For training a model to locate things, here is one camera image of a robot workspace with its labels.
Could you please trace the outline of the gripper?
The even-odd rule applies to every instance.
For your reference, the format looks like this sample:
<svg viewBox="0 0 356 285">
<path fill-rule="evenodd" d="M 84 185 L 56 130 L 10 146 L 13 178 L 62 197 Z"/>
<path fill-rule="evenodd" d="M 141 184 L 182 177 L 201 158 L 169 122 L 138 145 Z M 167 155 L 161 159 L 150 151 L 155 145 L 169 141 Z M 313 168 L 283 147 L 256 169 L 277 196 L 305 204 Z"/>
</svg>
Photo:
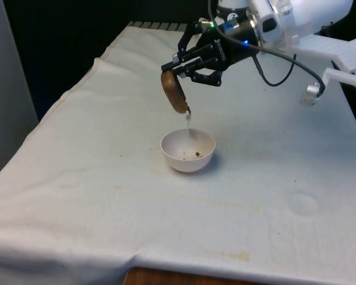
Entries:
<svg viewBox="0 0 356 285">
<path fill-rule="evenodd" d="M 260 36 L 256 23 L 249 17 L 238 17 L 219 24 L 212 21 L 212 27 L 218 28 L 216 32 L 217 37 L 220 39 L 225 58 L 229 65 L 236 64 L 246 58 L 256 56 L 259 51 L 252 48 L 252 46 L 259 46 Z M 200 47 L 192 47 L 187 50 L 187 46 L 191 38 L 197 34 L 205 33 L 211 28 L 211 23 L 190 23 L 187 25 L 182 38 L 179 40 L 177 53 L 173 56 L 171 62 L 161 66 L 162 72 L 174 69 L 174 75 L 180 78 L 189 77 L 192 82 L 205 84 L 209 86 L 219 87 L 222 84 L 223 71 L 218 70 L 220 61 L 218 58 L 210 58 L 202 60 L 201 58 L 195 59 L 192 62 L 182 63 L 199 56 Z M 199 71 L 208 69 L 210 74 L 203 74 Z"/>
</svg>

